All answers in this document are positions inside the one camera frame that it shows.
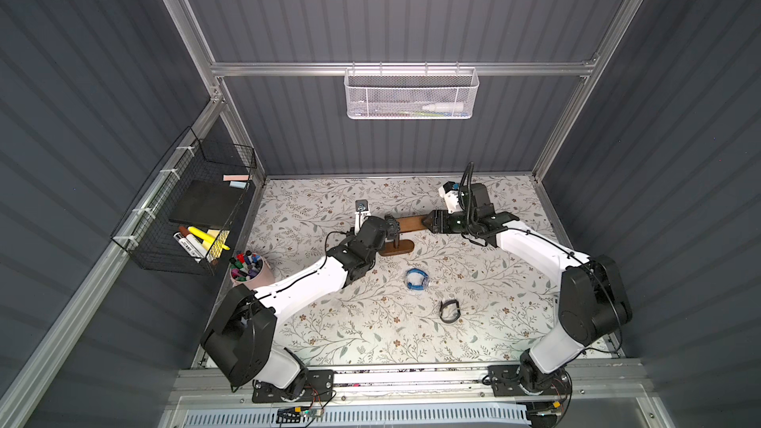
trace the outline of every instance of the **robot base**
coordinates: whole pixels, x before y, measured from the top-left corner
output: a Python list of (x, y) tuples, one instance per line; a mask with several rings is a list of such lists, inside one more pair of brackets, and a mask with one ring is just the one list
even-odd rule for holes
[(301, 395), (292, 398), (292, 394), (287, 390), (277, 388), (275, 385), (267, 382), (253, 381), (253, 395), (251, 403), (281, 403), (288, 402), (312, 402), (312, 390), (317, 390), (323, 403), (330, 399), (329, 394), (333, 392), (333, 376), (336, 373), (332, 370), (309, 370), (307, 371), (307, 381)]
[(555, 395), (553, 381), (562, 380), (563, 369), (553, 373), (541, 373), (530, 362), (528, 351), (520, 357), (520, 364), (502, 364), (489, 366), (491, 390), (495, 397), (515, 397), (518, 395)]

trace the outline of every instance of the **white mesh basket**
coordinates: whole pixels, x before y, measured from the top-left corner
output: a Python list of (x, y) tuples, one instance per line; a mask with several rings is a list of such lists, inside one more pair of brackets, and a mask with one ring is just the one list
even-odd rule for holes
[(351, 119), (468, 119), (478, 91), (475, 69), (451, 73), (356, 73), (346, 70), (346, 113)]

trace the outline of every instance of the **aluminum frame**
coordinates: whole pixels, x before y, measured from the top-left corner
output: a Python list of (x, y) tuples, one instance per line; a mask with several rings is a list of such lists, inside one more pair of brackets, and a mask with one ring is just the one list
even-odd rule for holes
[[(195, 136), (203, 138), (212, 128), (223, 107), (224, 103), (219, 98), (208, 102), (201, 115), (195, 120), (192, 131), (188, 130), (162, 169), (171, 170), (176, 166), (185, 153), (185, 148), (195, 140)], [(157, 173), (156, 179), (140, 198), (137, 209), (147, 207), (169, 175), (170, 172)], [(140, 218), (139, 212), (130, 213), (118, 234), (131, 234)], [(55, 319), (52, 327), (45, 334), (45, 338), (0, 399), (2, 428), (19, 428), (27, 422), (128, 260), (127, 252), (124, 252), (116, 243), (109, 243), (77, 292), (59, 314), (58, 319)]]
[(595, 63), (212, 63), (214, 76), (344, 76), (350, 73), (455, 74), (475, 68), (479, 76), (590, 76)]
[(571, 99), (568, 100), (566, 109), (563, 111), (558, 123), (550, 134), (549, 139), (542, 153), (539, 155), (536, 166), (533, 168), (533, 173), (537, 176), (537, 180), (541, 182), (547, 175), (549, 167), (553, 164), (555, 157), (557, 157), (560, 147), (566, 142), (568, 134), (571, 132), (576, 119), (578, 119), (581, 111), (584, 109), (589, 97), (595, 90), (597, 83), (603, 76), (605, 69), (610, 63), (610, 59), (613, 58), (616, 49), (618, 48), (623, 35), (629, 28), (629, 25), (634, 19), (634, 15), (637, 14), (639, 7), (644, 0), (623, 0), (613, 22), (610, 24), (605, 36), (603, 37), (600, 47), (595, 53), (595, 69), (587, 78), (582, 78), (582, 81), (577, 86), (576, 90), (571, 95)]
[[(378, 404), (463, 403), (478, 401), (547, 401), (553, 395), (519, 394), (494, 397), (481, 384), (486, 367), (496, 362), (411, 363), (398, 365), (320, 366), (336, 371), (331, 404), (367, 406)], [(585, 359), (568, 364), (574, 380), (574, 398), (630, 397), (648, 404), (657, 397), (639, 359)], [(230, 384), (218, 369), (180, 370), (159, 427), (182, 426), (188, 410), (234, 409), (253, 406), (284, 407), (289, 403), (252, 404), (251, 385), (230, 393)], [(647, 405), (647, 413), (654, 413)], [(671, 428), (669, 425), (652, 428)]]
[(174, 26), (180, 37), (185, 43), (190, 57), (195, 63), (195, 69), (198, 71), (209, 96), (212, 98), (221, 96), (228, 104), (227, 109), (222, 114), (222, 121), (225, 128), (228, 129), (231, 138), (235, 144), (253, 148), (254, 158), (256, 160), (255, 178), (261, 178), (261, 182), (266, 177), (261, 159), (259, 158), (256, 148), (253, 146), (251, 137), (243, 124), (241, 113), (238, 112), (235, 103), (230, 94), (230, 90), (224, 84), (224, 81), (217, 78), (212, 73), (211, 65), (214, 63), (214, 53), (208, 46), (206, 38), (201, 29), (201, 25), (195, 17), (193, 8), (188, 0), (163, 0), (169, 15), (172, 17)]
[[(532, 176), (531, 172), (474, 172), (474, 176)], [(460, 179), (462, 174), (451, 172), (419, 172), (416, 174), (284, 174), (281, 176), (267, 176), (269, 180), (288, 180), (299, 178), (415, 178), (415, 177), (442, 177)]]

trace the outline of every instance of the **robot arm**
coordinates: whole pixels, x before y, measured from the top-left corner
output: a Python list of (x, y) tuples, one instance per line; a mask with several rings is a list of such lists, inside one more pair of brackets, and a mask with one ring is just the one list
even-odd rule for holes
[(394, 225), (365, 216), (356, 235), (338, 243), (308, 268), (266, 287), (236, 286), (225, 296), (209, 322), (201, 346), (232, 387), (253, 378), (298, 396), (306, 368), (285, 347), (272, 345), (275, 331), (301, 308), (365, 276), (375, 266), (376, 252), (393, 238)]
[(630, 321), (631, 306), (612, 259), (574, 252), (509, 212), (497, 214), (486, 186), (472, 184), (469, 171), (472, 174), (472, 163), (459, 185), (447, 182), (439, 188), (447, 210), (434, 210), (423, 223), (433, 233), (483, 239), (483, 246), (518, 256), (560, 287), (558, 324), (521, 355), (516, 374), (527, 393), (539, 393), (582, 350)]

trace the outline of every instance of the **corrugated wall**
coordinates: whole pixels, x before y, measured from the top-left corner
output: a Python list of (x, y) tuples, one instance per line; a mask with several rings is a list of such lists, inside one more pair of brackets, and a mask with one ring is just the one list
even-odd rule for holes
[(646, 0), (544, 182), (682, 427), (758, 424), (760, 32), (761, 0)]
[(621, 0), (190, 0), (217, 61), (580, 61)]
[[(216, 61), (511, 62), (591, 58), (621, 0), (189, 2)], [(228, 78), (271, 176), (530, 170), (575, 81), (483, 77), (470, 120), (368, 124), (340, 80)]]
[(466, 120), (354, 120), (343, 79), (231, 77), (270, 176), (530, 171), (578, 83), (573, 76), (486, 76)]
[[(161, 0), (0, 0), (0, 30), (4, 392), (208, 96)], [(211, 288), (129, 265), (27, 426), (154, 423)]]

